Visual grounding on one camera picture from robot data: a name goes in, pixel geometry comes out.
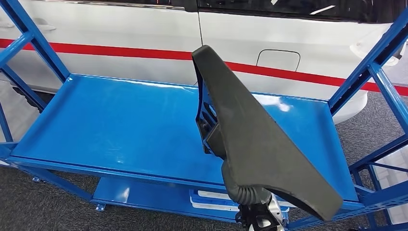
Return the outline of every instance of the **metal bar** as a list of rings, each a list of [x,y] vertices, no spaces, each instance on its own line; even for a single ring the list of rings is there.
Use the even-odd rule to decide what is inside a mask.
[[[405,133],[408,133],[408,108],[395,90],[393,84],[387,78],[387,75],[381,66],[377,63],[374,62],[369,66],[369,72],[377,83],[378,88],[393,111],[402,129]]]
[[[370,229],[377,228],[377,222],[375,221],[374,213],[368,213],[367,219],[369,220]]]
[[[10,153],[17,146],[18,142],[7,142],[0,143],[0,158],[7,158],[10,156]]]
[[[377,177],[374,174],[374,168],[372,165],[368,166],[368,171],[371,177],[372,184],[374,185],[375,191],[381,190],[380,182],[377,180]],[[382,212],[384,213],[387,224],[391,225],[391,218],[390,218],[390,214],[388,213],[388,209],[384,209]]]
[[[0,52],[0,67],[4,66],[13,56],[15,56],[27,43],[33,39],[30,32],[23,33],[14,40],[2,52]]]
[[[396,19],[363,61],[351,73],[344,84],[329,99],[329,108],[334,115],[368,81],[367,67],[376,61],[383,65],[408,38],[408,8]]]
[[[70,74],[68,69],[41,34],[27,12],[25,12],[21,4],[16,0],[1,0],[1,7],[22,33],[30,31],[33,34],[32,45],[57,77],[64,83]]]
[[[374,193],[373,190],[367,189],[363,186],[360,185],[354,185],[354,188],[356,189],[356,192],[359,193],[360,195],[366,195],[369,193]]]
[[[402,172],[408,172],[408,169],[406,168],[401,168],[401,167],[395,167],[395,166],[390,166],[390,165],[383,165],[383,164],[379,164],[379,163],[375,163],[375,162],[368,162],[367,164],[369,165],[375,165],[378,167],[385,167],[385,168],[389,168],[389,169],[393,169],[393,170],[397,170],[397,171],[402,171]]]
[[[353,176],[354,176],[354,181],[358,186],[363,186],[363,181],[361,180],[360,174],[358,173],[358,170],[353,171]]]
[[[12,133],[10,132],[9,125],[7,124],[7,118],[6,115],[4,114],[3,106],[1,105],[1,103],[0,103],[0,127],[1,130],[3,130],[3,135],[6,142],[12,142],[13,136]]]
[[[386,207],[393,207],[399,204],[403,204],[404,200],[408,200],[407,188],[408,181],[405,181],[389,188],[382,189],[376,193],[367,194],[361,199],[361,202],[365,206],[379,204]]]
[[[69,181],[62,179],[55,174],[49,172],[46,169],[42,168],[35,168],[35,167],[27,167],[27,166],[17,166],[18,169],[31,174],[35,177],[38,177],[46,182],[49,182],[63,190],[66,190],[69,193],[72,193],[86,201],[90,201],[92,199],[92,195],[89,192],[79,188],[78,186],[70,183]]]
[[[8,66],[0,68],[7,78],[13,82],[42,112],[47,104]]]
[[[350,210],[349,212],[336,214],[334,220],[342,220],[355,216],[360,216],[375,211],[381,211],[408,202],[408,181],[399,183],[375,193],[368,193],[361,198],[364,207]],[[307,217],[288,224],[289,230],[297,230],[323,224],[323,221],[316,217]]]
[[[365,166],[367,166],[367,162],[375,162],[384,156],[387,156],[398,149],[406,146],[408,144],[408,136],[403,135],[394,141],[384,145],[383,147],[379,148],[378,150],[374,151],[373,153],[365,156],[364,158],[358,160],[354,164],[350,165],[348,167],[350,172],[353,172],[354,170],[360,171],[362,170]]]

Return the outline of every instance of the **gray carpet floor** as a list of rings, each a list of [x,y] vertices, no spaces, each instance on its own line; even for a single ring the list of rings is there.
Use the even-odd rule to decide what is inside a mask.
[[[379,93],[369,93],[366,108],[355,117],[337,125],[337,129],[349,164],[402,134],[395,117]],[[95,177],[58,174],[90,192],[98,182]],[[362,178],[367,185],[371,185],[366,174],[362,174]],[[305,213],[298,209],[290,212],[291,220],[303,216]],[[365,216],[308,230],[346,231],[358,226],[367,226]],[[118,206],[107,206],[105,211],[97,212],[94,205],[52,185],[33,182],[23,172],[0,167],[0,231],[25,230],[235,231],[242,228],[237,224]]]

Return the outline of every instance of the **car door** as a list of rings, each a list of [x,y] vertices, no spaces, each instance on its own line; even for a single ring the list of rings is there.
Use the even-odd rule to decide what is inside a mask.
[[[237,72],[252,91],[284,95],[330,98],[340,83],[337,78],[347,78],[362,60],[350,46],[368,34],[374,45],[390,25],[361,23],[363,1],[198,2],[203,44],[228,62],[288,70],[283,76],[276,71],[274,76],[274,70],[269,76],[254,75],[250,66]],[[293,77],[294,72],[310,75]]]
[[[190,52],[201,46],[198,13],[186,11],[182,1],[20,2],[70,72],[196,82]],[[19,34],[7,23],[0,21],[3,47]],[[56,91],[60,86],[34,51],[21,51],[9,65],[38,90]]]

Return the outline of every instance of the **car window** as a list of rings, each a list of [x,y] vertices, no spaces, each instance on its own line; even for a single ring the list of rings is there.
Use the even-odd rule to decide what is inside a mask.
[[[389,23],[407,0],[198,0],[202,9],[232,10],[253,15],[271,13],[292,17]]]

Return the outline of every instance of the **blue metal frame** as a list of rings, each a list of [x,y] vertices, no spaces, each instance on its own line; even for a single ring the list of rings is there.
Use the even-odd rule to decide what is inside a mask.
[[[40,110],[46,107],[46,104],[40,97],[38,97],[30,87],[24,83],[20,77],[12,71],[7,62],[21,50],[27,43],[31,42],[42,59],[49,65],[54,71],[57,77],[62,81],[70,76],[69,71],[63,65],[57,54],[52,50],[49,43],[43,37],[41,32],[35,26],[34,22],[30,19],[28,14],[24,11],[23,7],[16,0],[0,0],[0,5],[5,12],[10,16],[15,25],[22,32],[16,41],[10,44],[6,49],[0,53],[0,70],[18,87],[23,93],[32,100]],[[344,82],[344,84],[336,91],[332,98],[328,101],[331,114],[334,115],[363,85],[368,81],[370,77],[373,77],[382,94],[384,95],[387,103],[390,105],[393,113],[395,114],[398,122],[401,124],[404,132],[408,131],[408,109],[401,101],[397,91],[393,87],[392,83],[386,77],[382,66],[384,63],[394,54],[394,52],[408,39],[408,9],[406,9],[401,16],[394,22],[390,29],[383,35],[380,41],[374,46],[364,60],[357,66],[350,77]],[[16,147],[18,143],[13,142],[10,130],[7,125],[4,112],[0,104],[0,126],[6,137],[6,143],[0,143],[0,159],[6,160],[10,156],[10,153]],[[375,163],[377,160],[389,155],[390,153],[404,147],[408,144],[408,135],[397,138],[384,147],[374,151],[361,160],[349,166],[350,174],[354,176],[356,185],[355,190],[359,195],[359,201],[345,201],[342,209],[333,220],[345,219],[353,216],[359,216],[367,214],[371,225],[370,230],[389,230],[399,231],[407,230],[408,223],[391,225],[390,217],[387,213],[387,208],[405,204],[408,202],[408,182],[403,182],[398,185],[389,187],[387,189],[381,189],[379,182],[377,181],[373,166],[386,167],[394,170],[400,170],[407,172],[408,170],[400,167],[392,167],[388,165]],[[67,172],[75,172],[81,174],[96,175],[100,177],[116,177],[116,178],[135,178],[137,177],[141,181],[150,182],[158,181],[158,177],[136,175],[129,172],[112,171],[110,169],[98,169],[88,166],[76,166],[64,163],[47,163],[44,161],[30,160],[25,158],[13,157],[14,167],[33,175],[36,179],[45,180],[57,187],[64,189],[72,194],[81,197],[91,203],[99,204],[98,210],[102,210],[105,204],[114,205],[126,205],[119,202],[104,201],[98,198],[93,198],[91,193],[88,193],[76,185],[52,174],[47,169],[62,170]],[[367,189],[363,186],[359,172],[367,169],[373,180],[375,191]],[[194,186],[201,189],[211,189],[215,191],[224,192],[223,185],[209,185],[204,182],[188,182],[180,179],[167,179],[169,184],[182,185],[182,186]],[[375,224],[374,216],[372,212],[383,210],[386,215],[387,227],[377,227]],[[291,230],[301,229],[316,226],[323,222],[315,217],[307,217],[288,224],[287,228]]]

